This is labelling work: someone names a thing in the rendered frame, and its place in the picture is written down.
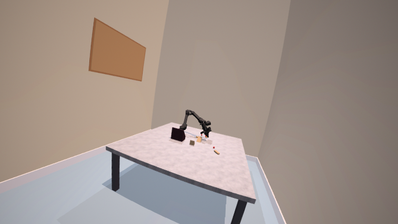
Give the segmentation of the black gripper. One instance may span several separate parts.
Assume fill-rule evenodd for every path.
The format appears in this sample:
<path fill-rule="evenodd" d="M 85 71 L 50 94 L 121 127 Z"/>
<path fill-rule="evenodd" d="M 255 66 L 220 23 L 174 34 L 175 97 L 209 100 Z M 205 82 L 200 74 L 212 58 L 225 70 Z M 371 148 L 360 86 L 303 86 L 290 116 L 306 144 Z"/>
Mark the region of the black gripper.
<path fill-rule="evenodd" d="M 206 137 L 209 138 L 209 132 L 212 131 L 212 130 L 207 130 L 207 131 L 205 131 L 205 128 L 207 128 L 207 127 L 205 126 L 205 127 L 202 128 L 203 131 L 202 131 L 200 134 L 203 134 L 203 133 L 204 133 L 204 135 L 205 135 Z"/>

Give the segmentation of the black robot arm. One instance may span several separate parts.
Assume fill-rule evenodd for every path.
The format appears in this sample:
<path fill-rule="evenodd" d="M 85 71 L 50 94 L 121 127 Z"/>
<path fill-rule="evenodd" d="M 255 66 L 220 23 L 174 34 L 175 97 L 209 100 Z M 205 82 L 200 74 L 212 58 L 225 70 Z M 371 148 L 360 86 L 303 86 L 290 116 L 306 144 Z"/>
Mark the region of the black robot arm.
<path fill-rule="evenodd" d="M 181 129 L 181 130 L 186 130 L 187 129 L 187 124 L 186 123 L 187 123 L 187 118 L 188 118 L 189 115 L 193 115 L 199 121 L 199 123 L 200 123 L 200 125 L 202 125 L 202 127 L 211 125 L 210 121 L 206 121 L 206 120 L 202 119 L 194 111 L 186 110 L 184 123 L 180 126 L 179 129 Z M 205 128 L 205 131 L 207 131 L 207 130 L 211 130 L 211 127 Z"/>

